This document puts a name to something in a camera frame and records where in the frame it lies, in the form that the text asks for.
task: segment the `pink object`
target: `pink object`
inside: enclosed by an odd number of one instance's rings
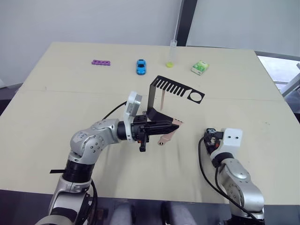
[[[172,124],[176,124],[176,125],[179,125],[179,126],[180,126],[181,124],[183,124],[183,122],[180,121],[180,120],[177,120],[177,119],[174,119],[174,118],[173,118]],[[158,141],[158,144],[159,144],[159,145],[164,145],[164,144],[166,144],[169,140],[171,140],[171,138],[172,138],[173,134],[175,133],[175,131],[176,131],[176,130],[174,130],[173,132],[170,132],[170,133],[168,133],[168,134],[162,135],[162,136],[160,137],[159,141]]]
[[[163,93],[162,93],[162,95],[161,95],[160,111],[163,110],[163,107],[164,107],[164,99],[165,99],[165,90],[163,90]]]

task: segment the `green box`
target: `green box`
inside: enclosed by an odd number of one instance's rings
[[[209,64],[204,61],[199,61],[191,68],[195,74],[201,75],[205,70],[207,70]]]

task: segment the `wire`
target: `wire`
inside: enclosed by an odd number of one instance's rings
[[[93,201],[95,200],[95,209],[94,209],[94,214],[93,214],[93,219],[91,220],[90,224],[95,225],[97,223],[97,207],[98,207],[98,194],[97,194],[97,189],[95,187],[94,181],[92,180],[91,185],[93,187]]]
[[[203,170],[203,166],[202,166],[202,161],[201,161],[201,142],[204,140],[206,136],[204,135],[199,143],[198,143],[198,158],[199,158],[199,165],[200,165],[200,170],[201,173],[204,177],[204,179],[206,180],[206,182],[216,191],[218,192],[220,195],[222,195],[224,198],[228,199],[230,202],[232,202],[236,207],[238,207],[240,210],[242,210],[243,212],[247,213],[253,220],[255,220],[257,223],[262,223],[262,221],[258,220],[255,216],[252,215],[251,212],[249,212],[247,209],[245,209],[244,207],[240,206],[239,204],[237,204],[232,198],[230,198],[224,191],[222,191],[222,189],[220,188],[219,184],[218,184],[218,167],[216,168],[216,173],[215,173],[215,182],[216,182],[216,186],[220,189],[218,190],[206,177],[204,170]]]
[[[87,218],[88,218],[88,216],[89,216],[89,214],[90,214],[90,212],[91,212],[91,210],[92,210],[92,208],[93,208],[93,206],[95,204],[94,195],[95,195],[95,189],[93,188],[93,200],[92,200],[92,203],[90,204],[90,207],[89,207],[89,209],[88,209],[85,217],[82,218],[82,223],[84,223],[87,220]]]
[[[111,110],[104,118],[103,120],[105,120],[107,117],[110,116],[110,114],[112,114],[114,111],[116,111],[117,109],[119,109],[122,105],[126,105],[126,102],[123,102],[122,104],[118,105],[117,107],[115,107],[113,110]]]

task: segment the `comb teeth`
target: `comb teeth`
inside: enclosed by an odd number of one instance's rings
[[[177,96],[183,96],[184,93],[186,92],[186,88],[184,87],[181,87],[181,86],[178,86],[174,83],[172,83],[172,81],[168,81],[168,80],[164,80],[164,79],[161,79],[160,77],[157,78],[154,82],[153,82],[153,86],[156,87],[156,88],[160,88],[162,90],[166,90],[174,95],[177,95]]]

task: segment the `table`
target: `table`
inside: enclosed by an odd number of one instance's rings
[[[101,119],[131,90],[143,95],[162,75],[195,88],[200,105],[166,93],[162,113],[184,121],[172,140],[158,146],[151,136],[147,150],[137,143],[107,147],[93,171],[98,196],[224,203],[200,174],[197,144],[208,127],[244,131],[237,158],[262,191],[265,204],[300,204],[300,125],[251,50],[178,47],[178,62],[164,66],[168,47],[53,43],[0,117],[0,189],[52,194],[69,153],[69,141],[80,129]],[[135,73],[135,62],[147,61],[147,74]],[[110,60],[110,67],[91,65]],[[198,60],[210,64],[192,73]],[[122,118],[123,108],[110,118]],[[203,163],[210,179],[209,156]]]

